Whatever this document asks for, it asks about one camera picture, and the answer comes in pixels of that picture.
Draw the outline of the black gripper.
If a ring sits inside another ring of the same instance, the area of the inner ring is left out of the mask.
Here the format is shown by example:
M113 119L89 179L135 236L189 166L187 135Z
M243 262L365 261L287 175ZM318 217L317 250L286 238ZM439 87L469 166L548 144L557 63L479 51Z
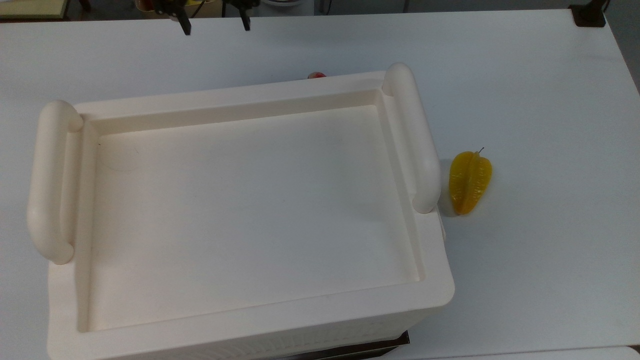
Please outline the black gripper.
M173 13L183 33L190 36L192 25L186 13L185 6L188 0L153 0L153 9L156 12ZM250 30L250 16L248 11L260 5L260 0L222 0L222 4L238 10L245 31Z

